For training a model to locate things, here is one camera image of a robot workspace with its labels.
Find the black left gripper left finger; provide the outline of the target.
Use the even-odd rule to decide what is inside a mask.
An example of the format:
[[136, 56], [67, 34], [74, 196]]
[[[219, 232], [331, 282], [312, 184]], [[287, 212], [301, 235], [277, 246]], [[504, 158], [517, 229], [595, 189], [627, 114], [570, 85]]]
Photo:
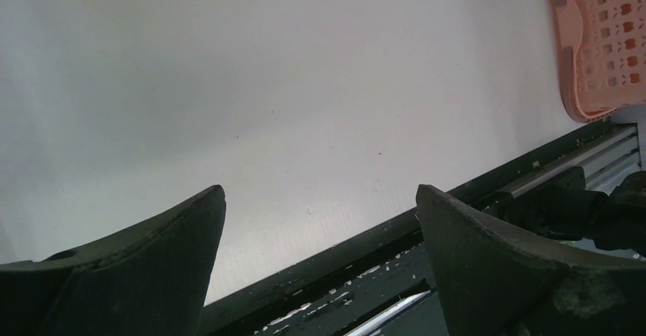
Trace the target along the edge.
[[195, 335], [225, 222], [213, 185], [43, 261], [1, 267], [3, 335]]

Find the pink perforated plastic basket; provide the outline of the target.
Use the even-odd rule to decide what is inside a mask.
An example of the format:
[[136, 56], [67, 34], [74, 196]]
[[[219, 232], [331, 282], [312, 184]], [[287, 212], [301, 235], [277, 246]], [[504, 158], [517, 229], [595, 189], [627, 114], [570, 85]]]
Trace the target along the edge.
[[578, 123], [645, 102], [645, 0], [549, 0], [561, 100]]

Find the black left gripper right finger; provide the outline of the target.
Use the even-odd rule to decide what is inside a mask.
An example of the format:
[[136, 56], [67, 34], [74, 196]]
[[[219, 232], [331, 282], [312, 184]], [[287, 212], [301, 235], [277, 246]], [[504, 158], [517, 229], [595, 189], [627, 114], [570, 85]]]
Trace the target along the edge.
[[564, 245], [431, 185], [416, 194], [451, 335], [643, 335], [645, 264]]

